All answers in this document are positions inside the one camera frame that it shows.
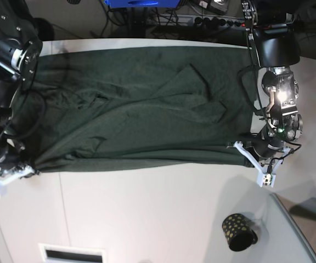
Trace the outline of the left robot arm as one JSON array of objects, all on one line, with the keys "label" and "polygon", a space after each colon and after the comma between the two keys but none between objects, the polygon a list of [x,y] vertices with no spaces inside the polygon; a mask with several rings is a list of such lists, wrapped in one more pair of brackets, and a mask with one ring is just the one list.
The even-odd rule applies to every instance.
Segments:
[{"label": "left robot arm", "polygon": [[[241,1],[240,4],[251,64],[240,70],[236,79],[247,104],[265,125],[248,142],[236,141],[234,147],[269,182],[284,159],[301,148],[296,142],[303,131],[297,108],[299,87],[290,67],[300,61],[295,21],[316,1]],[[242,79],[249,72],[257,78],[260,69],[265,69],[262,89],[269,103],[256,108]]]}]

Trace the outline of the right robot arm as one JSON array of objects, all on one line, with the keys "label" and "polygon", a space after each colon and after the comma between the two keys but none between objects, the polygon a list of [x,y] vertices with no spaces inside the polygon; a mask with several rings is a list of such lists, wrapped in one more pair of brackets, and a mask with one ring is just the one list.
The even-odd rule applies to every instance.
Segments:
[{"label": "right robot arm", "polygon": [[12,128],[17,113],[12,109],[17,93],[33,92],[42,51],[41,19],[31,15],[25,1],[0,1],[0,189],[12,181],[38,174],[25,157],[23,139],[40,124],[20,134]]}]

